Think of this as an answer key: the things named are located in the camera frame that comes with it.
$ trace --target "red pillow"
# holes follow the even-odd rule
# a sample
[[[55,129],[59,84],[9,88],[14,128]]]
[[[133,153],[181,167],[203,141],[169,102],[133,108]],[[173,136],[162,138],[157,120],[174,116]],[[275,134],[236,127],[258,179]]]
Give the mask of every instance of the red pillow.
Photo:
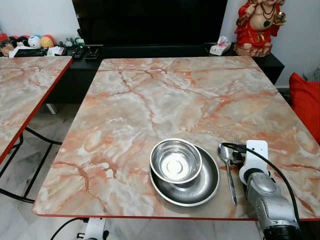
[[[320,82],[306,81],[297,73],[290,76],[292,108],[315,140],[320,142]]]

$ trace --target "floor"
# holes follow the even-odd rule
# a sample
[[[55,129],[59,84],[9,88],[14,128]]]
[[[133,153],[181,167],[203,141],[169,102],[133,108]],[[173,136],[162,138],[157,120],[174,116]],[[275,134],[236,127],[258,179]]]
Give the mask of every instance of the floor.
[[[57,115],[42,106],[28,125],[45,137],[63,141],[79,105],[57,105]],[[0,179],[0,188],[22,194],[48,144],[23,132],[24,143]],[[54,146],[44,163],[28,197],[34,199],[59,150]],[[32,213],[32,205],[18,202],[0,194],[0,240],[49,240],[52,234],[70,218],[40,217]],[[260,240],[258,227],[253,221],[160,220],[160,219],[107,219],[107,240]],[[67,225],[55,240],[75,240],[85,232],[86,223],[74,221]]]

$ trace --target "metal bowl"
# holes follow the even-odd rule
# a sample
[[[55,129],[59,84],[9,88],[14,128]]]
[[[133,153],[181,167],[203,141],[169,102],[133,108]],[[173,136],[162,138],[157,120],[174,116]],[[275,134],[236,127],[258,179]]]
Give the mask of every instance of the metal bowl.
[[[169,138],[154,146],[150,154],[150,166],[161,180],[172,184],[185,184],[199,175],[202,157],[192,143]]]
[[[150,170],[150,179],[158,194],[168,202],[194,207],[208,202],[217,193],[220,185],[218,165],[213,157],[202,147],[197,146],[202,156],[202,170],[194,180],[185,184],[162,181]]]

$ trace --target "metal spoon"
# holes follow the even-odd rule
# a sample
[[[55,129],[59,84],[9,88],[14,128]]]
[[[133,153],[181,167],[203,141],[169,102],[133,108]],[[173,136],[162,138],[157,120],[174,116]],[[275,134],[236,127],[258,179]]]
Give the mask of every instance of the metal spoon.
[[[236,191],[235,191],[234,181],[232,180],[230,167],[229,167],[229,161],[232,158],[232,153],[230,152],[229,148],[219,144],[218,155],[220,159],[225,163],[226,172],[228,174],[229,189],[230,189],[232,201],[233,201],[233,204],[236,206],[237,205]]]

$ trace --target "marble tabletop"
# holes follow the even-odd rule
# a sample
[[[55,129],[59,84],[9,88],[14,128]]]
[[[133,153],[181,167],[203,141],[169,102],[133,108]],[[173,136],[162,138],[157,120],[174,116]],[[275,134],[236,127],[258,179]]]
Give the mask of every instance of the marble tabletop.
[[[39,191],[40,216],[255,219],[237,168],[234,206],[221,142],[268,142],[269,160],[288,178],[302,219],[320,217],[320,148],[250,57],[105,59]],[[220,170],[209,202],[179,207],[149,177],[160,140],[181,138],[207,149]],[[287,198],[283,181],[271,175]]]
[[[70,56],[0,57],[0,163],[71,62]]]

